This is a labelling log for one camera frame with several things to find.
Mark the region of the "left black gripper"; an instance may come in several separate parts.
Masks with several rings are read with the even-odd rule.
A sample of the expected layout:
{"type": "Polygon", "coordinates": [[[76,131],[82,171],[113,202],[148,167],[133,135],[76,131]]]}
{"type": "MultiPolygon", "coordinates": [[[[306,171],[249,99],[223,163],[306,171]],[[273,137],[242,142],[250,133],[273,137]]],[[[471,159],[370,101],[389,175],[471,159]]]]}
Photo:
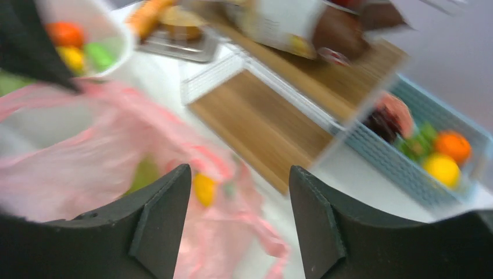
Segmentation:
{"type": "Polygon", "coordinates": [[[1,1],[1,69],[81,92],[45,30],[35,1],[1,1]]]}

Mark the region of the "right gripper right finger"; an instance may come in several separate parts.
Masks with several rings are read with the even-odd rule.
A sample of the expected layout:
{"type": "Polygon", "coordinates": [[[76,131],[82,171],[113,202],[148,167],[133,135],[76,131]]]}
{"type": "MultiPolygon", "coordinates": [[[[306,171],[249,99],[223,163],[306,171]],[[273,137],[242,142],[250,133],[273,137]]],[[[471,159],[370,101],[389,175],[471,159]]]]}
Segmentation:
{"type": "Polygon", "coordinates": [[[306,278],[491,278],[492,210],[421,223],[371,207],[301,166],[289,176],[306,278]]]}

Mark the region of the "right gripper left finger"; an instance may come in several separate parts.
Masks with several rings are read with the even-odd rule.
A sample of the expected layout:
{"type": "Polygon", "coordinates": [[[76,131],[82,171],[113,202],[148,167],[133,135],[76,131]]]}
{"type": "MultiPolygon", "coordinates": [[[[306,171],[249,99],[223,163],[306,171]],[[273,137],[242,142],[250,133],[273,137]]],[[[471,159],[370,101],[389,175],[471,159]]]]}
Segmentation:
{"type": "Polygon", "coordinates": [[[1,216],[2,278],[172,278],[191,190],[181,164],[73,220],[1,216]]]}

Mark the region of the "pink plastic grocery bag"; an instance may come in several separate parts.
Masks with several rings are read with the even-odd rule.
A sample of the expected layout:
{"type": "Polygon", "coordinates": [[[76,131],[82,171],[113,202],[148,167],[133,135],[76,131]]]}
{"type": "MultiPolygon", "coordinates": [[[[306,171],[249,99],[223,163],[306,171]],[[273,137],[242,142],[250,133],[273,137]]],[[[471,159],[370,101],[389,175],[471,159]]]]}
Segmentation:
{"type": "Polygon", "coordinates": [[[262,217],[247,165],[172,112],[114,81],[78,80],[72,95],[32,84],[1,98],[1,216],[73,220],[160,179],[181,164],[191,190],[172,278],[231,278],[254,238],[282,278],[287,244],[262,217]],[[192,181],[216,182],[208,208],[192,181]]]}

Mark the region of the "dark red grapes bunch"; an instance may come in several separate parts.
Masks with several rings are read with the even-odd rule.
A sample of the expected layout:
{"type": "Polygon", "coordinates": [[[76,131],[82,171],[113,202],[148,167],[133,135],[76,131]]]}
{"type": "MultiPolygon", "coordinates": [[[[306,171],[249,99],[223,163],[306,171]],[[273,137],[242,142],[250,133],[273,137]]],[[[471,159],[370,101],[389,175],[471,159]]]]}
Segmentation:
{"type": "Polygon", "coordinates": [[[397,137],[402,135],[398,116],[387,108],[374,109],[363,121],[363,124],[390,144],[393,144],[397,137]]]}

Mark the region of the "watermelon slice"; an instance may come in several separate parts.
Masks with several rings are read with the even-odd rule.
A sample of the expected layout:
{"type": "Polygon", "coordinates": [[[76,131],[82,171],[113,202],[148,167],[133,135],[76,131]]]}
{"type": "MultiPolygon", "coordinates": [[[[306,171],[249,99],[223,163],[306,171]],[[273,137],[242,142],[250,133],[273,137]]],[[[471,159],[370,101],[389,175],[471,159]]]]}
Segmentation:
{"type": "Polygon", "coordinates": [[[384,112],[397,123],[401,136],[410,138],[414,134],[415,122],[407,105],[398,97],[385,92],[376,103],[376,109],[384,112]]]}

